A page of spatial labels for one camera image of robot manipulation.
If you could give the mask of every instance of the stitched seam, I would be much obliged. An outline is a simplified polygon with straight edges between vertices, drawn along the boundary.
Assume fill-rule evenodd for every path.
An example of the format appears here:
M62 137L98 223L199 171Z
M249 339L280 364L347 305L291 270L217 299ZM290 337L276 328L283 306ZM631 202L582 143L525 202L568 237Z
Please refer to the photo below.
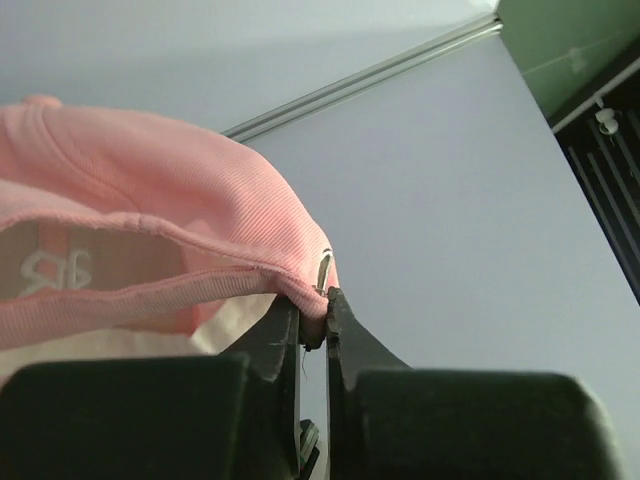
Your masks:
M56 142L55 138L51 134L51 131L49 130L49 127L47 126L47 123L44 121L44 117L42 115L40 115L39 119L40 119L40 124L42 125L42 128L43 128L43 131L44 131L44 133L46 134L46 136L47 136L47 138L49 140L49 143L54 147L54 150L57 152L58 157L61 160L63 160L68 166L73 168L76 171L76 173L79 173L83 177L88 178L89 180L92 180L93 182L97 183L98 185L106 187L106 188L110 189L111 191L115 192L116 194L119 194L122 198L124 198L126 201L128 201L136 209L136 211L138 213L140 213L140 208L136 205L136 203L127 194L125 194L124 192L119 190L116 186L111 185L111 184L105 182L102 179L98 179L94 175L91 175L89 172L87 172L82 167L80 167L80 165L78 165L76 162L71 160L71 158L69 158L67 155L65 155L65 153L60 148L60 145L58 145L58 142ZM73 141L73 138L71 138L70 136L69 136L69 141L71 142L71 145L76 150L76 152L77 153L81 153L80 149L77 147L77 145Z
M3 310L11 311L13 308L21 308L25 305L32 306L34 308L42 308L44 305L45 308L47 305L51 303L57 303L60 300L71 299L73 302L82 305L82 304L95 304L97 302L113 302L121 299L122 297L127 297L127 299L131 300L133 296L145 296L151 295L155 293L158 289L162 288L171 288L175 287L178 284L178 287L181 286L192 286L192 284L197 283L198 281L215 281L215 280L228 280L228 279L262 279L265 277L269 277L269 272L261 272L259 270L254 270L250 268L229 268L227 270L221 272L196 272L196 273L185 273L182 275L176 275L170 278L165 278L163 280L157 280L155 282L148 282L139 285L131 285L128 287L120 288L117 290L90 290L90 289L81 289L81 290L66 290L66 291L58 291L52 292L50 295L44 297L19 297L13 298L8 301L0 302L0 312ZM140 292L141 285L144 287L144 291ZM212 300L206 300L204 303L208 301L221 300L219 297L214 298ZM2 322L0 322L0 326L4 323L4 318L2 317Z
M198 242L194 242L190 239L185 239L185 238L180 238L180 237L176 237L175 235L173 235L171 232L166 231L162 225L163 222L169 223L166 220L162 220L159 217L156 217L154 215L149 215L149 214L143 214L143 213L137 213L137 214L133 214L133 215L137 215L136 216L136 223L135 225L131 224L131 225L125 225L125 226L118 226L117 228L115 228L115 230L118 231L125 231L125 232L137 232L137 233L144 233L144 234L148 234L148 235L158 235L162 238L166 238L171 240L172 242L176 243L177 245L180 245L181 247L189 247L189 248L194 248L198 251L204 252L204 253L208 253L208 254L214 254L214 255L220 255L222 257L228 258L230 260L235 260L238 263L241 263L244 266L253 268L253 269L258 269L258 270L265 270L267 272L274 272L277 274L282 275L285 278L290 279L293 283L303 286L305 289L306 288L311 288L310 285L308 285L307 283L305 283L304 281L301 281L300 279L298 279L298 277L295 274L292 274L291 272L287 271L285 268L279 266L279 265L274 265L274 264L270 264L270 263L266 263L266 262L257 262L257 261L253 261L253 260L247 260L246 258L244 258L241 254L238 254L237 252L232 252L229 253L228 252L228 244L226 242L219 242L219 243L224 243L224 245L222 246L222 250L225 251L220 251L221 249L218 248L212 248L211 246L206 246L206 245L202 245ZM156 224L156 228L154 231L150 231L148 230L148 228L143 228L142 227L142 217L145 218L152 218L154 220L157 220L157 224ZM30 211L28 214L23 215L22 217L14 217L12 218L11 223L6 224L5 228L8 228L11 225L15 225L16 223L19 223L21 221L24 220L33 220L33 219L49 219L48 215L42 215L39 214L37 210L34 211ZM78 225L80 224L80 222L83 221L83 217L84 216L79 216L78 219L76 220L70 220L70 219L63 219L63 222L66 223L70 223L72 225Z

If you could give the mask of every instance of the printed logo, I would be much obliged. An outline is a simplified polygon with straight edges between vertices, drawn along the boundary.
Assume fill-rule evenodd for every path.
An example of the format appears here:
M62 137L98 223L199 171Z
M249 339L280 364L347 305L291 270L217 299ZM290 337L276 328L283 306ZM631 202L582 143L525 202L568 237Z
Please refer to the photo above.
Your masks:
M80 257L91 260L91 256L86 250L72 250L67 258L53 255L44 250L36 250L20 266L22 276L31 281L31 284L20 293L20 296L33 295L43 288L79 290L86 287L91 283L91 272L78 267ZM56 267L54 278L38 272L38 266L43 261L50 262Z

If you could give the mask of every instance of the metal ring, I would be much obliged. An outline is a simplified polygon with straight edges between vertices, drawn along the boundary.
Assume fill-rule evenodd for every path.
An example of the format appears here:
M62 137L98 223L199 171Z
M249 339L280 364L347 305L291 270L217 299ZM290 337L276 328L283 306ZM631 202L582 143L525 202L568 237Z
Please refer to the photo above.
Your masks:
M327 295L327 284L329 283L329 272L333 265L333 250L330 248L322 252L320 259L320 267L318 268L318 281L316 283L316 292L323 297Z

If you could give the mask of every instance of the light gray surface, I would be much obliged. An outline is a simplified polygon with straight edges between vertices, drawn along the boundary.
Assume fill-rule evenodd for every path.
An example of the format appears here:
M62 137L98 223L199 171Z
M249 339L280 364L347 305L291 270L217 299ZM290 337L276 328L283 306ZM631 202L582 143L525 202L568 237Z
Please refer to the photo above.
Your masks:
M248 144L325 229L356 315L393 352L577 375L640 475L638 305L499 38ZM323 354L302 378L321 425Z
M0 104L48 93L223 131L497 0L0 1Z

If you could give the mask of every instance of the ribbed fabric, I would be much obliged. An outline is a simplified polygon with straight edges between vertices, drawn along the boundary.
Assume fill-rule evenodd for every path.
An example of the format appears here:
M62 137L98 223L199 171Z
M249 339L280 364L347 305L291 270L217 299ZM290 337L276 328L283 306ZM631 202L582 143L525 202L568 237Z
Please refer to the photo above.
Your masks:
M33 98L0 109L0 235L37 222L162 237L183 249L186 270L111 291L5 300L0 349L257 293L289 296L308 341L321 340L327 300L313 287L330 244L263 157L157 115ZM119 261L106 240L97 254ZM329 285L338 285L335 267Z

